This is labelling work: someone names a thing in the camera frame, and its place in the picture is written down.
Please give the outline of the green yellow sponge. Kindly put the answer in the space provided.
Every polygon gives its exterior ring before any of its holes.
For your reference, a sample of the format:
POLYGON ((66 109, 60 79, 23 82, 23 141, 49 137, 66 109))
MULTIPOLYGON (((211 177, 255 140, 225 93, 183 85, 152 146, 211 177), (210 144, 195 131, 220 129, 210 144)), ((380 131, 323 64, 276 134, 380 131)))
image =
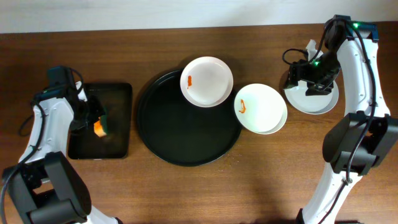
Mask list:
POLYGON ((98 117, 98 120, 93 125, 94 133, 99 137, 105 137, 108 135, 107 125, 108 112, 104 109, 104 113, 98 117))

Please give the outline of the white plate bottom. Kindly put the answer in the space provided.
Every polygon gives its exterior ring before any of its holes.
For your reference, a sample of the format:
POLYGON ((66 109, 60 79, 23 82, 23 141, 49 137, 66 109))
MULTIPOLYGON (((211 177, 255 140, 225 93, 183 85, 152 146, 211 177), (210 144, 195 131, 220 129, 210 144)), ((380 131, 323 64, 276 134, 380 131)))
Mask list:
POLYGON ((284 90, 287 100, 297 110, 306 114, 323 114, 332 110, 338 102, 339 90, 336 82, 328 95, 306 96, 307 83, 299 81, 298 86, 284 90))

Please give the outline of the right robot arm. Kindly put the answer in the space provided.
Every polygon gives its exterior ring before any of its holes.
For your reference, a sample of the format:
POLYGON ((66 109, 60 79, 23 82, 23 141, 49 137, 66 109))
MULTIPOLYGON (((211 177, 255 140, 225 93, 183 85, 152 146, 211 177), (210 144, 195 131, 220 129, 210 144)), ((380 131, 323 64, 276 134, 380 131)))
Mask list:
POLYGON ((335 15, 325 22, 319 50, 303 50, 292 62, 284 90, 307 84, 305 97, 327 96, 343 74, 345 115, 323 140, 325 168, 309 203, 296 223, 334 223, 351 189, 377 167, 397 142, 397 119, 382 95, 377 70, 379 34, 370 22, 335 15))

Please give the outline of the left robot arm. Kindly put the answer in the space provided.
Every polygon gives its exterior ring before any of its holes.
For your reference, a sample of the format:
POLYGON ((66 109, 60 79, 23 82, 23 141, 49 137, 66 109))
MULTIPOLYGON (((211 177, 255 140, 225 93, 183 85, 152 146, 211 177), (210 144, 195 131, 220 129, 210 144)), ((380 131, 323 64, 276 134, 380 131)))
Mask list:
POLYGON ((85 93, 78 71, 66 66, 48 70, 48 87, 34 95, 34 123, 19 162, 4 169, 1 197, 9 195, 24 223, 120 223, 91 203, 84 181, 66 158, 70 132, 108 133, 106 110, 85 93))

